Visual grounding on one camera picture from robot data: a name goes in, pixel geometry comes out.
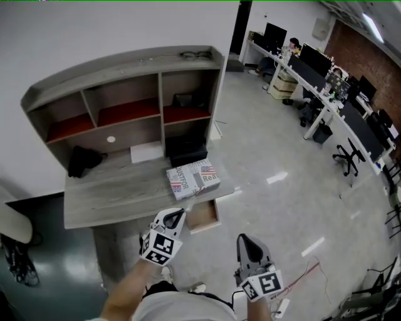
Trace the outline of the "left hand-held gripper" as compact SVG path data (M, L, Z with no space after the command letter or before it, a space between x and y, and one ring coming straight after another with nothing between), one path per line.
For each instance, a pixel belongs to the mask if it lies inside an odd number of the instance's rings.
M183 242L167 234L165 226L170 226L172 235L179 235L185 223L186 211L170 208L159 212L155 223L151 223L147 234L142 238L141 259L157 266L166 266L178 253Z

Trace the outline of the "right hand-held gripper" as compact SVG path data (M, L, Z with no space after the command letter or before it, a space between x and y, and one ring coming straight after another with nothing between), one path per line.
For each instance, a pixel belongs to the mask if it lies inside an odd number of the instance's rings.
M236 285L250 302L270 297L284 289L281 270L271 260L269 248L259 239L241 233L237 237Z

